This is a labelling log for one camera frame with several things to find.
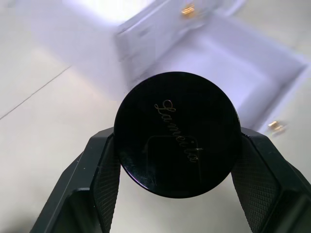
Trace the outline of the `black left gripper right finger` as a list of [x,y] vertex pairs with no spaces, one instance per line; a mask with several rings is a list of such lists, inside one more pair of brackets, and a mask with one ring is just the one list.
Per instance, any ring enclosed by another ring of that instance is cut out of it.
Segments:
[[231,175],[251,232],[311,231],[311,185],[268,137],[242,129],[242,153]]

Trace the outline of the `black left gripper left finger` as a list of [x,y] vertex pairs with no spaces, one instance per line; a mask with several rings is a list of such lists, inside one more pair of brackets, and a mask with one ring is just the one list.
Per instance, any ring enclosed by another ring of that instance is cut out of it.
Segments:
[[33,233],[108,233],[120,183],[112,131],[92,136],[64,170],[31,231]]

